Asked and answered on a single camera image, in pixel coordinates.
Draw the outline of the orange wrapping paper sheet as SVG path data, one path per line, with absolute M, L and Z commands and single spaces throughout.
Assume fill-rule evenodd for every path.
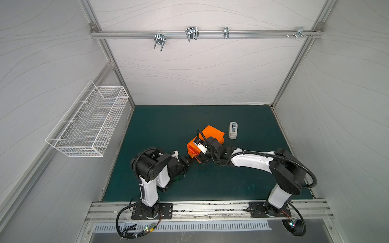
M 195 138 L 187 144 L 188 155 L 199 163 L 205 163 L 209 159 L 217 161 L 215 154 L 224 144 L 224 135 L 224 132 L 212 126 L 198 130 Z

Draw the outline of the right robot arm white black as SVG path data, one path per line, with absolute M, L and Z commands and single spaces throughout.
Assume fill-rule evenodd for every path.
M 276 185 L 259 212 L 275 217 L 293 195 L 299 195 L 305 188 L 313 188 L 318 180 L 315 174 L 288 151 L 258 152 L 234 147 L 195 144 L 200 155 L 209 157 L 219 166 L 245 167 L 262 170 L 273 175 Z

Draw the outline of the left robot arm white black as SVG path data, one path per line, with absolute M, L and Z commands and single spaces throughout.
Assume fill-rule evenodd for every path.
M 140 188 L 140 208 L 147 217 L 158 213 L 158 190 L 166 192 L 173 180 L 184 176 L 190 167 L 191 160 L 181 157 L 178 151 L 166 153 L 158 147 L 147 148 L 132 159 L 131 169 Z

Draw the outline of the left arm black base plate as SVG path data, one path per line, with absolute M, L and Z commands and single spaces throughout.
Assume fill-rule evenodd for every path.
M 172 203 L 156 203 L 149 207 L 143 203 L 135 205 L 132 209 L 132 220 L 157 220 L 157 219 L 172 219 L 173 204 Z

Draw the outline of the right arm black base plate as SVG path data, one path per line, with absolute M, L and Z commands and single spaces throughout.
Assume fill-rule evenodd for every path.
M 291 218 L 287 202 L 277 208 L 267 201 L 250 201 L 246 212 L 250 213 L 251 218 Z

